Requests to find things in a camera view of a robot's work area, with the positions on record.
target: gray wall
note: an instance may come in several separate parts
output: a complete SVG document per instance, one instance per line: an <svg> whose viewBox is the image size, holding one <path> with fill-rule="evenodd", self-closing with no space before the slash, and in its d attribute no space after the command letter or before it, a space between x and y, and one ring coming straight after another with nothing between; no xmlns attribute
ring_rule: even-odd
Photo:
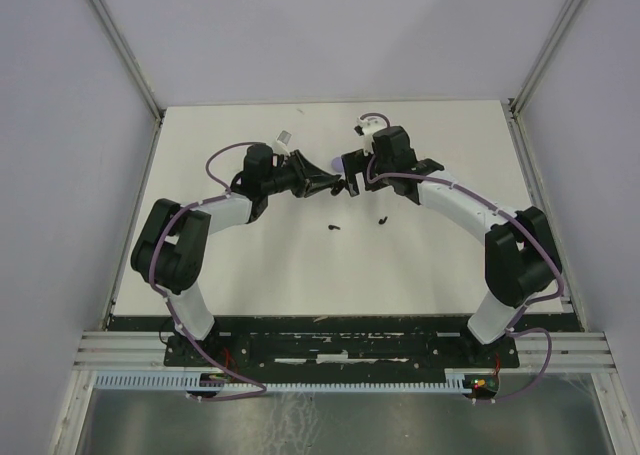
<svg viewBox="0 0 640 455"><path fill-rule="evenodd" d="M564 0L107 0L164 106L513 97Z"/></svg>
<svg viewBox="0 0 640 455"><path fill-rule="evenodd" d="M84 0L0 0L0 451L45 453L152 120Z"/></svg>
<svg viewBox="0 0 640 455"><path fill-rule="evenodd" d="M588 320L640 420L638 20L638 0L591 0L524 120Z"/></svg>

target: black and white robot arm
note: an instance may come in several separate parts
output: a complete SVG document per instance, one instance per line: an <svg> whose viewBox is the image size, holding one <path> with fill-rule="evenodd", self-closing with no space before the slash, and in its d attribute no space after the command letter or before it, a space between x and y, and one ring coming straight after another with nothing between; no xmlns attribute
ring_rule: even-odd
<svg viewBox="0 0 640 455"><path fill-rule="evenodd" d="M346 188L351 196L356 196L358 174L363 176L365 190L391 186L398 195L451 219L485 245L485 280L489 291L461 331L472 344L484 346L500 339L523 304L554 279L539 253L498 211L526 227L561 270L547 219L540 210L530 207L515 211L497 203L488 208L453 189L457 180L442 165L430 159L417 160L402 127L384 127L373 117L361 120L356 131L363 137L364 148L342 155L344 179L315 167L299 151L289 153L286 134L273 147L266 144L249 147L243 170L234 177L230 193L188 211L176 223L170 235L178 235L178 241L175 244L163 241L154 278L158 285L169 289L168 297L175 312L195 339L204 339L214 325L197 284L207 237L255 221L266 209L268 197L276 193L291 191L298 198L307 198L326 189L337 195ZM397 177L398 174L427 178L406 179ZM136 242L131 265L147 283L160 234L179 209L175 202L158 200Z"/></svg>

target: white table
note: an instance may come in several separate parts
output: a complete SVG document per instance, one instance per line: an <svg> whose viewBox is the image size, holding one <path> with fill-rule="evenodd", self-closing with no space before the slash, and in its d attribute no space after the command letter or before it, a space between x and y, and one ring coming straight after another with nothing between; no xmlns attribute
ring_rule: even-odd
<svg viewBox="0 0 640 455"><path fill-rule="evenodd" d="M290 147L331 171L360 148L357 116L379 111L402 125L419 158L444 164L465 185L511 205L530 205L502 107L497 101L385 102L177 107L167 111L134 240L158 198L186 203L221 193L207 158L240 141L293 134ZM214 162L228 181L244 149ZM484 250L437 213L391 188L350 198L321 193L270 197L250 225L210 237L199 283L214 315L459 314L486 293ZM384 225L378 220L388 217ZM341 230L328 230L328 225ZM558 301L535 311L560 312ZM160 297L127 266L115 315L166 315Z"/></svg>

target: white wall panel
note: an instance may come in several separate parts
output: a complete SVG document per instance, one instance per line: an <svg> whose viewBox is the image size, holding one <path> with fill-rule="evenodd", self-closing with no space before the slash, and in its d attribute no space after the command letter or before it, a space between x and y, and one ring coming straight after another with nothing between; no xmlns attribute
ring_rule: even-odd
<svg viewBox="0 0 640 455"><path fill-rule="evenodd" d="M525 113L591 328L640 416L640 4L591 0Z"/></svg>
<svg viewBox="0 0 640 455"><path fill-rule="evenodd" d="M152 120L84 0L0 0L0 452L47 451Z"/></svg>
<svg viewBox="0 0 640 455"><path fill-rule="evenodd" d="M516 95L564 0L107 0L164 106Z"/></svg>

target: perforated metal strip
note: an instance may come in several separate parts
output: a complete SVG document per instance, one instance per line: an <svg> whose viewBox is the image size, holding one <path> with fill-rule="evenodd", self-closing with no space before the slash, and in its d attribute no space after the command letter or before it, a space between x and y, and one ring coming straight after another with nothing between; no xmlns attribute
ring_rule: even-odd
<svg viewBox="0 0 640 455"><path fill-rule="evenodd" d="M103 390L177 390L210 391L215 386L201 386L201 375L208 372L145 372L145 371L100 371L94 388ZM444 383L339 383L298 384L270 383L270 392L326 392L326 393L468 393L463 388L463 374L446 375ZM250 391L255 387L244 383L231 383L225 391Z"/></svg>

